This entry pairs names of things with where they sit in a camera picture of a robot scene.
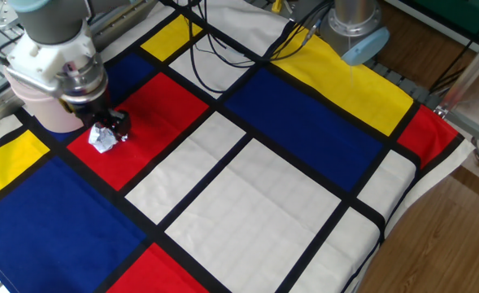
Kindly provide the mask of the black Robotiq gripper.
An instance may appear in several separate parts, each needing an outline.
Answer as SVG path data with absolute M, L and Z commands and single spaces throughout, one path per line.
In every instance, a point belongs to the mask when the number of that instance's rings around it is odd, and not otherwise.
M 117 141 L 125 141 L 131 129 L 131 118 L 126 111 L 111 108 L 106 87 L 87 94 L 63 94 L 62 100 L 68 109 L 85 125 L 109 129 Z

